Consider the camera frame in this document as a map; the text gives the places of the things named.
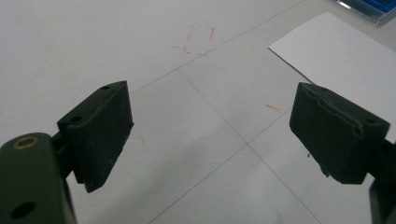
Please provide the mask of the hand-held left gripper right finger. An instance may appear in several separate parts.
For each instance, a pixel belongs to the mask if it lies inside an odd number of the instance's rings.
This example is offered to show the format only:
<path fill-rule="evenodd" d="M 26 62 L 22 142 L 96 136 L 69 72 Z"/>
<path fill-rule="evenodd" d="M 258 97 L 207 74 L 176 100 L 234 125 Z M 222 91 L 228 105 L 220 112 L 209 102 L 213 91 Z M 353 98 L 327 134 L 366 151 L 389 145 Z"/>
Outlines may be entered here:
<path fill-rule="evenodd" d="M 323 174 L 342 184 L 360 184 L 368 174 L 390 183 L 389 123 L 337 93 L 299 83 L 290 129 Z"/>

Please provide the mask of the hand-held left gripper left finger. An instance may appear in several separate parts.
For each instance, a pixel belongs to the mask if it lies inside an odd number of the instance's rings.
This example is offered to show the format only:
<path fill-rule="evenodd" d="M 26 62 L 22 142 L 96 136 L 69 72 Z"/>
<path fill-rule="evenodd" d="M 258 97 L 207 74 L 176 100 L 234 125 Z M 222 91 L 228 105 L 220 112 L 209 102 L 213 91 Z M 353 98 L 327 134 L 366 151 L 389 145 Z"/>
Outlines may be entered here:
<path fill-rule="evenodd" d="M 76 179 L 88 192 L 106 183 L 133 127 L 125 80 L 99 88 L 58 121 Z"/>

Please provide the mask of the clear ink pad box lid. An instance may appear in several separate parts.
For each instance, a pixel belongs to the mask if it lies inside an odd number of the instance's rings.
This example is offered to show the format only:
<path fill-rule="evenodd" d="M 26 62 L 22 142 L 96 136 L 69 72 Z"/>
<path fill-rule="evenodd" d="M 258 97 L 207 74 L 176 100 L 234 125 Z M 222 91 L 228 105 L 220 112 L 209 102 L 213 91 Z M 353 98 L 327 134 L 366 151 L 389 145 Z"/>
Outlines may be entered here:
<path fill-rule="evenodd" d="M 385 23 L 396 19 L 396 8 L 390 13 L 379 13 L 371 11 L 368 7 L 364 6 L 359 0 L 336 0 L 336 3 L 348 10 L 351 10 L 375 25 L 384 25 Z"/>

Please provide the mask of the blue ink pad box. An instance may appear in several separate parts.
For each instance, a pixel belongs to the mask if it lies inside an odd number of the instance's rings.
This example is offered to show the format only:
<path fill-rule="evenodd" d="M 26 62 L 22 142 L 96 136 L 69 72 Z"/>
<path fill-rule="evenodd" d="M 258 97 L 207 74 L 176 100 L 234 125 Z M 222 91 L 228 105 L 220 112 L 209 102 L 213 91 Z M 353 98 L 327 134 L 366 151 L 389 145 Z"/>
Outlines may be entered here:
<path fill-rule="evenodd" d="M 390 13 L 396 8 L 396 0 L 359 0 L 371 11 L 379 13 Z"/>

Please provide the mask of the white paper sheet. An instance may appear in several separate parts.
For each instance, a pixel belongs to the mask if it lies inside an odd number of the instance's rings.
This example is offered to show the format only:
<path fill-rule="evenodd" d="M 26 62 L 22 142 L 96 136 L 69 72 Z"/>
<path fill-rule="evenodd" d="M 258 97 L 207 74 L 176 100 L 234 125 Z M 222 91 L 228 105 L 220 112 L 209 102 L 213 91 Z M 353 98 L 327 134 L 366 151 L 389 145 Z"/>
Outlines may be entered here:
<path fill-rule="evenodd" d="M 312 83 L 390 123 L 396 142 L 396 52 L 327 12 L 298 26 L 269 50 Z"/>

